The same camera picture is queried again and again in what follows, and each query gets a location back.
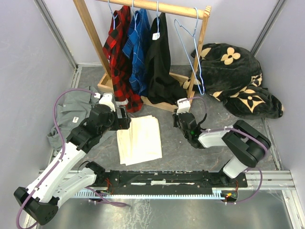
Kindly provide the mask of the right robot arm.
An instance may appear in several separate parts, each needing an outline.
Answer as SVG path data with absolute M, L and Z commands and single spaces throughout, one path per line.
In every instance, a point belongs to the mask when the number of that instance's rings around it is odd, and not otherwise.
M 270 140 L 243 120 L 229 127 L 203 129 L 192 113 L 173 113 L 173 126 L 179 128 L 190 145 L 197 149 L 225 146 L 233 156 L 218 172 L 204 172 L 212 187 L 247 187 L 245 171 L 255 168 L 271 147 Z

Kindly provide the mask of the light blue picked hanger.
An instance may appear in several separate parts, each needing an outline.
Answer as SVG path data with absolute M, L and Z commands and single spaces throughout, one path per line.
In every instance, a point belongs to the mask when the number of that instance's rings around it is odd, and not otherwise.
M 159 1 L 156 1 L 156 19 L 157 23 L 159 23 Z

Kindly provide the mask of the black shirt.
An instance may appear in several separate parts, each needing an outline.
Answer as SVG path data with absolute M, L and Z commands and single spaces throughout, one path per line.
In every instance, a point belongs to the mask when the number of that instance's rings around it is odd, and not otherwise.
M 177 100 L 186 98 L 186 90 L 170 76 L 171 56 L 168 41 L 166 14 L 153 20 L 149 38 L 149 49 L 145 58 L 147 71 L 148 95 L 152 104 L 175 104 Z

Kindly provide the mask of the wooden clothes rack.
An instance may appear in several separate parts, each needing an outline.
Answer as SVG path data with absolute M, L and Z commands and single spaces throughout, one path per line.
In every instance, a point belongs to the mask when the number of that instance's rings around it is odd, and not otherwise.
M 157 0 L 118 0 L 116 4 L 121 9 L 111 11 L 109 35 L 101 43 L 85 1 L 74 2 L 105 71 L 98 88 L 113 93 L 117 105 L 130 112 L 140 110 L 143 104 L 170 112 L 188 112 L 195 99 L 194 89 L 202 94 L 205 90 L 200 51 L 211 6 L 199 10 Z M 168 14 L 196 20 L 190 33 L 195 48 L 190 77 L 170 72 Z

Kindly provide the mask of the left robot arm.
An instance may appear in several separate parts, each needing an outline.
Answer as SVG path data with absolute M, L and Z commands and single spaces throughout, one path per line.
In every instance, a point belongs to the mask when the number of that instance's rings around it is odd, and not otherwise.
M 74 165 L 86 156 L 99 143 L 108 131 L 127 130 L 131 119 L 124 106 L 120 106 L 121 117 L 117 116 L 112 103 L 98 104 L 89 114 L 71 130 L 62 150 L 27 187 L 18 187 L 14 197 L 20 205 L 19 211 L 26 211 L 37 224 L 49 223 L 61 205 L 83 188 L 91 185 L 101 186 L 107 176 L 105 168 L 95 162 L 89 162 L 79 175 L 63 182 Z

